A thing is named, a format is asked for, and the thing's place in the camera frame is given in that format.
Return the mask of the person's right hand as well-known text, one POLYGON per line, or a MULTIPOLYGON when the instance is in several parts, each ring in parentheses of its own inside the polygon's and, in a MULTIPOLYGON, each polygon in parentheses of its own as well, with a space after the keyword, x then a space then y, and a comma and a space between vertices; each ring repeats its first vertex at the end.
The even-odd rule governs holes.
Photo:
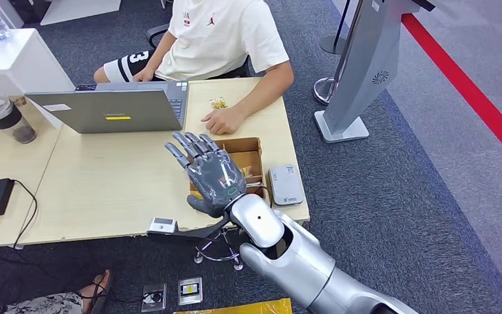
POLYGON ((153 81, 155 69, 152 67, 144 67, 136 75, 133 76, 134 82, 150 82, 153 81))

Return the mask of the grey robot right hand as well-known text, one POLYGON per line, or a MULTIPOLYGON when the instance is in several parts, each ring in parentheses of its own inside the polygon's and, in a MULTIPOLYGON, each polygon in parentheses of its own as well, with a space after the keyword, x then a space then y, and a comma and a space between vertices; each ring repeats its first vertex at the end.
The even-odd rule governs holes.
POLYGON ((165 148, 184 168, 200 197, 189 194, 188 204, 195 210, 212 218, 220 218, 228 207, 246 194, 246 181, 229 154, 221 149, 208 135, 202 133, 173 132, 185 152, 173 143, 165 148))

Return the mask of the person's left hand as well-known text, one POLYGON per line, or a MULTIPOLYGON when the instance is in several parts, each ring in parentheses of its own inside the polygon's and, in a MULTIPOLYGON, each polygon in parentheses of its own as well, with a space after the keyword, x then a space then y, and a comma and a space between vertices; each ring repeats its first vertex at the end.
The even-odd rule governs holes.
POLYGON ((205 128, 213 135, 235 133, 242 125, 246 115, 239 109, 232 107, 215 109, 204 116, 201 121, 205 128))

